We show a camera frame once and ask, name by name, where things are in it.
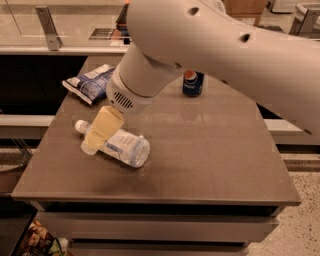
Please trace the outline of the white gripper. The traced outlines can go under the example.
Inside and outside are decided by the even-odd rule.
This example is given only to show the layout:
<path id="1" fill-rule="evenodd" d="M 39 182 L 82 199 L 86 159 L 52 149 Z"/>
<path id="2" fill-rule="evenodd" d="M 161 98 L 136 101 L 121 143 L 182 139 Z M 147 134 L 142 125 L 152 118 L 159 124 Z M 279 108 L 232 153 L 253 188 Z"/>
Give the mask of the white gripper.
<path id="1" fill-rule="evenodd" d="M 82 151 L 88 155 L 99 151 L 123 126 L 122 113 L 142 113 L 157 95 L 157 88 L 144 72 L 116 68 L 107 84 L 106 94 L 112 106 L 100 108 L 81 144 Z"/>

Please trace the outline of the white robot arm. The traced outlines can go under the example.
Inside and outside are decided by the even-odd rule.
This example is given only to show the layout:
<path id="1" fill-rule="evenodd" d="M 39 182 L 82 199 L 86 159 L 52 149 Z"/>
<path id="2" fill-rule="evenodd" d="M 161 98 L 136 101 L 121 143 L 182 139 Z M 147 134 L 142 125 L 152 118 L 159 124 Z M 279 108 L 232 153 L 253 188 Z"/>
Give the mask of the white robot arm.
<path id="1" fill-rule="evenodd" d="M 320 44 L 243 24 L 219 0 L 132 0 L 132 42 L 81 148 L 95 154 L 186 71 L 220 80 L 320 141 Z"/>

